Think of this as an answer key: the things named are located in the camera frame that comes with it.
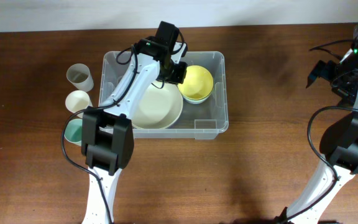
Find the green small bowl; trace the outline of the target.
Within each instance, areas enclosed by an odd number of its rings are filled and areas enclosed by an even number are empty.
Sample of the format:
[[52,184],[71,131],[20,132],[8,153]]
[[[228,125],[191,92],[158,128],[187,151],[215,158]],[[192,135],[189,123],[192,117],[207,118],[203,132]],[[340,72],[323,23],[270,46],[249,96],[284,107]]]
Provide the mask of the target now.
[[210,95],[211,94],[208,94],[208,95],[191,95],[191,96],[182,95],[182,97],[188,103],[191,103],[193,105],[198,105],[198,104],[201,104],[201,103],[205,102],[209,98]]

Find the cream cup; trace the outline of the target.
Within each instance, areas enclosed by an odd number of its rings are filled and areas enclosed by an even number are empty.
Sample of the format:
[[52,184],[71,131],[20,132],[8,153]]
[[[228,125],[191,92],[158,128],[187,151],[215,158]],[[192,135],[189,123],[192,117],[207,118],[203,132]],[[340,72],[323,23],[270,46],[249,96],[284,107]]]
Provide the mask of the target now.
[[87,109],[87,107],[92,105],[90,96],[87,92],[82,90],[75,90],[71,92],[65,99],[65,106],[67,110],[72,113]]

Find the clear plastic storage bin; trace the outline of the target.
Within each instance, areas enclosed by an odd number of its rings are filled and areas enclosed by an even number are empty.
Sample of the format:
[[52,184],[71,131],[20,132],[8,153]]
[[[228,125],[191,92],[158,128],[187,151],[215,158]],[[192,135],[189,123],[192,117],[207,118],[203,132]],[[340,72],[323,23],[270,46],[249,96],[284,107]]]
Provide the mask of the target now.
[[[113,92],[128,68],[128,65],[116,63],[118,53],[119,51],[110,51],[104,55],[99,105]],[[212,74],[214,85],[211,94],[200,104],[183,100],[181,115],[172,126],[167,129],[133,129],[134,138],[215,139],[228,129],[224,55],[218,51],[187,51],[181,61],[188,65],[202,66]]]

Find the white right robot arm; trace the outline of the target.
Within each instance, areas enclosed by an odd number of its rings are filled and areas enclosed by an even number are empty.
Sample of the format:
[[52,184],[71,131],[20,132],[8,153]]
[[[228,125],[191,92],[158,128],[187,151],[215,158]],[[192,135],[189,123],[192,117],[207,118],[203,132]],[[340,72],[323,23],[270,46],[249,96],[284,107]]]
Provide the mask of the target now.
[[319,61],[308,75],[308,86],[323,78],[341,97],[338,105],[313,113],[308,121],[308,141],[312,141],[312,123],[321,112],[344,110],[348,114],[324,132],[319,148],[312,147],[319,158],[318,167],[302,194],[274,218],[274,223],[319,223],[335,195],[358,174],[358,25],[348,41],[350,49],[337,56],[337,62]]

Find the green cup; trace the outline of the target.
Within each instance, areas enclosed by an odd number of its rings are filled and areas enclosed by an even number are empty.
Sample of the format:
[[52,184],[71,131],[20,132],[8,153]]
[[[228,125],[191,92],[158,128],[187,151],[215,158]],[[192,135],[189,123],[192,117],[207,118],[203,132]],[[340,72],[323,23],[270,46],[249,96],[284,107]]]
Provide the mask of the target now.
[[82,140],[82,119],[73,119],[71,120],[65,129],[64,138],[77,146],[81,146]]

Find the yellow small bowl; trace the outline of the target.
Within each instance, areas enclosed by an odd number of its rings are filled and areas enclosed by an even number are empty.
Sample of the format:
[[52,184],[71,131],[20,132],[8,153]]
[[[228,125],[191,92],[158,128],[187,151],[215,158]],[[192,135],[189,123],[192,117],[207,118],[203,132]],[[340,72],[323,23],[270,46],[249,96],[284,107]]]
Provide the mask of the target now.
[[191,65],[186,68],[185,79],[178,84],[178,89],[186,98],[202,100],[210,95],[213,85],[214,80],[209,70],[199,65]]

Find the grey cup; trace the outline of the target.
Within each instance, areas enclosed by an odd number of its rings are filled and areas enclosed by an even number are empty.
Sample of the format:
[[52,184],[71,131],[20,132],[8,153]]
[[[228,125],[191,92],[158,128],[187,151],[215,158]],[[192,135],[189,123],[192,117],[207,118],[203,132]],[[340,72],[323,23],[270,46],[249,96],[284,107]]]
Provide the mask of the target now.
[[89,68],[82,63],[72,65],[66,73],[67,80],[77,89],[89,92],[94,87],[93,77]]

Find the cream bowl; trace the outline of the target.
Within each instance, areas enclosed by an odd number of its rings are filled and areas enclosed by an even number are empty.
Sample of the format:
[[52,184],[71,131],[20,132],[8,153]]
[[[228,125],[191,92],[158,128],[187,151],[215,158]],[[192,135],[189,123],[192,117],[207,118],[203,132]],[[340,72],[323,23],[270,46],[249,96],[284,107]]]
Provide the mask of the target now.
[[132,118],[137,129],[166,129],[172,126],[183,110],[183,97],[174,84],[154,81],[146,89]]

